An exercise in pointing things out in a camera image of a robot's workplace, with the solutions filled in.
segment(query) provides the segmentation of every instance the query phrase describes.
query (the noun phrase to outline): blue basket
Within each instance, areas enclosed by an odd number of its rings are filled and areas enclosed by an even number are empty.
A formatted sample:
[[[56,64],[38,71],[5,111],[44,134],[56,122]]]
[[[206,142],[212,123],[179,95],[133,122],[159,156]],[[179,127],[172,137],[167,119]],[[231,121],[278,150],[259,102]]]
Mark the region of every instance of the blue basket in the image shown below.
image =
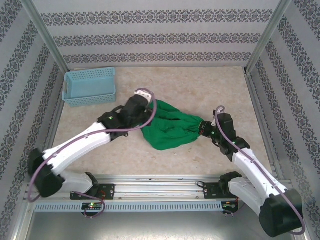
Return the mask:
[[[67,72],[62,100],[70,107],[115,102],[115,74],[114,67]]]

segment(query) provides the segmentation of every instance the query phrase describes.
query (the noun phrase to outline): damask pattern wall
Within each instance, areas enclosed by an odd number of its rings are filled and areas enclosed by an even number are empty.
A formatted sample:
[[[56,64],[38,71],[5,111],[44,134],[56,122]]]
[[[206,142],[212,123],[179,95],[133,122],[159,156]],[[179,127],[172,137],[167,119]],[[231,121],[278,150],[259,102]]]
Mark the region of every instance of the damask pattern wall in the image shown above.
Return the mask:
[[[4,240],[29,181],[29,152],[43,149],[48,139],[64,75],[19,0],[0,0],[0,15],[0,240]]]
[[[34,0],[70,69],[245,66],[279,0]]]
[[[251,73],[282,173],[320,239],[320,1],[293,0]]]

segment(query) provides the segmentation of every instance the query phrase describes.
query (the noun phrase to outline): purple cable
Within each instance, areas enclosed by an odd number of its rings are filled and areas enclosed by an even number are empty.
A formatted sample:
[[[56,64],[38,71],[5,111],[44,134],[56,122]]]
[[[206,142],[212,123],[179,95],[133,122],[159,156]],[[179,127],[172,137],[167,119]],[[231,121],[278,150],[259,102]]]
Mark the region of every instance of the purple cable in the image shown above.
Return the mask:
[[[292,204],[292,202],[287,198],[287,196],[278,188],[278,186],[272,181],[272,179],[268,176],[268,174],[265,173],[265,171],[262,169],[262,167],[252,158],[250,157],[248,154],[246,154],[244,151],[241,150],[241,148],[239,148],[237,145],[233,144],[233,142],[226,136],[226,134],[223,132],[220,123],[218,121],[218,115],[220,113],[218,113],[218,111],[222,109],[221,112],[223,112],[226,108],[224,106],[218,106],[215,110],[215,122],[217,127],[219,128],[222,136],[225,138],[225,140],[227,140],[233,147],[235,147],[240,153],[242,153],[244,156],[246,156],[248,159],[250,159],[250,161],[252,163],[254,163],[254,165],[260,170],[260,172],[265,176],[265,178],[271,183],[271,185],[279,192],[279,194],[284,198],[284,200],[289,204],[289,206],[292,208],[292,210],[294,211],[294,213],[297,215],[297,217],[299,218],[301,225],[302,225],[302,230],[300,232],[293,232],[291,231],[290,234],[292,235],[303,235],[306,232],[306,223],[304,221],[304,219],[302,218],[302,216],[300,215],[300,213],[298,212],[298,210],[296,209],[296,207]]]
[[[147,126],[149,123],[151,123],[151,121],[154,119],[155,115],[156,115],[156,111],[157,111],[157,101],[156,101],[156,98],[155,98],[155,95],[152,91],[146,89],[146,88],[138,88],[136,91],[138,90],[142,90],[142,91],[145,91],[145,92],[148,92],[149,94],[151,94],[152,96],[152,102],[153,102],[153,112],[149,118],[149,120],[141,125],[141,126],[137,126],[137,127],[134,127],[134,128],[127,128],[127,129],[104,129],[104,130],[98,130],[98,131],[93,131],[93,132],[90,132],[90,133],[87,133],[87,134],[84,134],[82,136],[79,136],[77,138],[75,138],[74,140],[68,142],[66,145],[62,146],[59,150],[57,150],[56,152],[54,152],[50,157],[48,157],[45,161],[43,161],[43,163],[41,163],[41,165],[36,169],[36,171],[34,172],[32,178],[31,178],[31,181],[30,181],[30,186],[29,186],[29,190],[28,190],[28,201],[30,203],[34,203],[35,201],[37,201],[39,198],[40,198],[40,195],[36,196],[34,199],[31,198],[31,195],[32,195],[32,190],[33,190],[33,187],[34,187],[34,184],[35,184],[35,181],[36,181],[36,178],[39,174],[39,172],[41,171],[41,169],[52,159],[52,158],[55,158],[59,153],[61,153],[63,150],[65,150],[67,147],[69,147],[70,145],[74,144],[75,142],[81,140],[81,139],[84,139],[84,138],[87,138],[88,136],[91,136],[91,135],[94,135],[94,134],[100,134],[100,133],[125,133],[125,132],[131,132],[131,131],[135,131],[135,130],[139,130],[139,129],[142,129],[144,128],[145,126]],[[100,214],[103,213],[103,211],[105,210],[106,208],[106,204],[104,203],[103,200],[99,199],[99,198],[96,198],[96,197],[93,197],[93,196],[89,196],[89,195],[86,195],[84,193],[81,193],[81,192],[75,192],[81,196],[84,196],[84,197],[87,197],[87,198],[91,198],[91,199],[94,199],[94,200],[99,200],[100,202],[103,203],[103,210],[100,211],[99,213],[97,213],[96,215],[92,216],[91,218],[95,218],[97,216],[99,216]]]

